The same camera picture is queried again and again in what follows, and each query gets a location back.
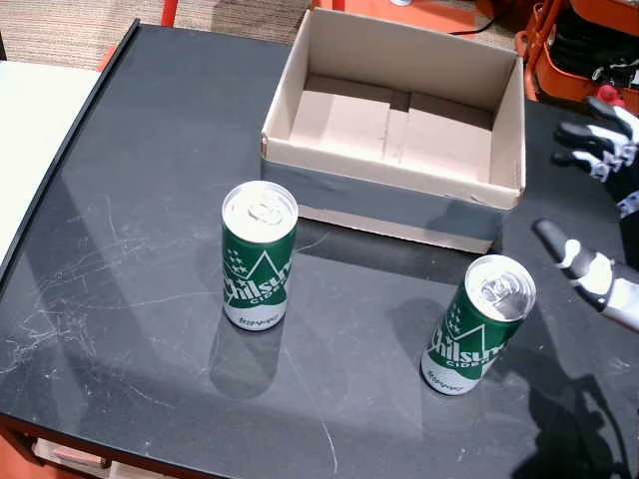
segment open cardboard box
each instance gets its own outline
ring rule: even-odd
[[[486,252],[525,188],[514,52],[307,12],[262,131],[302,217]]]

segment scratched table surface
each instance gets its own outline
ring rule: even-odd
[[[639,337],[529,231],[548,216],[622,257],[605,194],[548,166],[572,114],[526,106],[529,188],[501,247],[538,301],[471,393],[418,373],[469,254],[301,221],[286,319],[247,333],[223,317],[221,203],[259,177],[287,53],[139,28],[5,274],[0,413],[232,478],[635,474]]]

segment aluminum can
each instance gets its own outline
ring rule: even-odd
[[[243,329],[268,329],[287,309],[298,204],[280,185],[247,182],[225,197],[222,220],[224,312]]]
[[[532,308],[530,273],[499,254],[476,259],[435,328],[421,357],[421,373],[435,390],[463,394],[472,389]]]

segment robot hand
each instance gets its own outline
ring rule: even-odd
[[[639,332],[637,271],[570,239],[550,220],[537,220],[532,230],[581,297],[603,315]]]
[[[551,161],[560,167],[576,166],[603,183],[617,204],[626,261],[639,269],[639,119],[592,97],[586,104],[623,134],[594,125],[561,123],[555,140],[572,151],[555,153]]]

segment pull tab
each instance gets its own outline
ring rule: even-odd
[[[519,293],[517,280],[510,274],[487,281],[481,289],[481,295],[490,304],[498,304],[517,293]]]
[[[249,216],[258,222],[267,225],[278,225],[282,222],[283,215],[278,207],[261,201],[249,206]]]

